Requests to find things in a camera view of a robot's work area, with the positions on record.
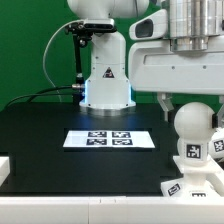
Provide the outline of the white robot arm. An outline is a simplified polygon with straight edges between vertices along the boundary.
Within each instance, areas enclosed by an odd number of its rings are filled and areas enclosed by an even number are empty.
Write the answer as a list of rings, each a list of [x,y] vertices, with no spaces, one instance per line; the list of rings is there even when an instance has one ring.
[[[83,110],[130,110],[133,90],[155,92],[166,112],[172,93],[224,97],[224,0],[161,0],[146,15],[149,1],[67,0],[78,43],[92,44]]]

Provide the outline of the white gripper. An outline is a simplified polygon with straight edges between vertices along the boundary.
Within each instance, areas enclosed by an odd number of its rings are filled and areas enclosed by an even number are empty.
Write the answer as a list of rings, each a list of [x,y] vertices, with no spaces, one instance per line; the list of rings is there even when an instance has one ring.
[[[224,127],[224,39],[210,39],[207,50],[186,52],[172,52],[167,40],[135,43],[128,65],[134,90],[159,92],[165,121],[174,109],[171,93],[221,95],[212,127]]]

